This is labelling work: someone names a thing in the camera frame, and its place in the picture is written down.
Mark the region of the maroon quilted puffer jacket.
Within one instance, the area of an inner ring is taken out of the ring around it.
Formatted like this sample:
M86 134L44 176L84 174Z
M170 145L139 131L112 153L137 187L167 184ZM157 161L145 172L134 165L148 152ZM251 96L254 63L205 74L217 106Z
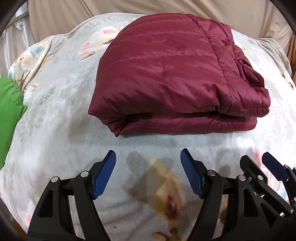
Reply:
M225 133L255 128L270 102L229 25L161 13L133 21L110 43L88 112L115 136Z

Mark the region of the white floral bed blanket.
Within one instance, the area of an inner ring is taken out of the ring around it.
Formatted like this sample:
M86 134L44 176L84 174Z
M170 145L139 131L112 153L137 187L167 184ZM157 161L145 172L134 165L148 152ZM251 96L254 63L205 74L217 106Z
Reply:
M241 174L243 155L259 163L269 152L295 166L295 84L287 56L270 39L232 33L271 97L269 114L251 131L116 137L89 115L97 66L107 45L87 53L82 45L109 41L137 18L128 13L94 16L67 34L34 44L10 67L10 78L27 84L23 94L28 108L1 169L1 198L24 230L53 176L73 178L109 150L116 152L116 166L95 206L111 240L188 238L202 201L180 163L182 149L232 178Z

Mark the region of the green garment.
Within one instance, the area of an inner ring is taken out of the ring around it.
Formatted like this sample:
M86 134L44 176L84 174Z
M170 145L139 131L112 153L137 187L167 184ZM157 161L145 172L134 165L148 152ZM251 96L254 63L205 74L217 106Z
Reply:
M23 95L14 80L1 77L1 168L9 152L16 124L27 110Z

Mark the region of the orange-brown hanging cloth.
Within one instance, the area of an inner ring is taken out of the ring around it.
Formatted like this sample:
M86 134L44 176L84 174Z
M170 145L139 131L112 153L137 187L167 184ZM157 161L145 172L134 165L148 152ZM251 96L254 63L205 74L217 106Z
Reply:
M290 66L292 69L292 80L294 83L296 83L296 74L295 74L295 70L296 70L296 38L295 38L295 35L293 35L293 37L291 39L287 57L288 57L288 60L290 62Z

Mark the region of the beige curtain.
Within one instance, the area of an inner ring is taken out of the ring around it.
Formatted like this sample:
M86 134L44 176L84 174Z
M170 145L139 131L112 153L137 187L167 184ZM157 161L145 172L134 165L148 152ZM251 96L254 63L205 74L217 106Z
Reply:
M270 1L239 0L48 0L29 1L29 17L37 42L68 33L83 21L105 13L184 13L229 25L252 38L273 38L288 51L293 31Z

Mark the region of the silver satin fabric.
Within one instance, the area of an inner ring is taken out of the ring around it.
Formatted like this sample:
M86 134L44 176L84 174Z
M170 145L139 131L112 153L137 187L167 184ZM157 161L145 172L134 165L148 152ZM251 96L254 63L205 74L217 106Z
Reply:
M1 1L12 4L8 9L1 7L1 77L7 76L10 66L36 43L33 36L28 1Z

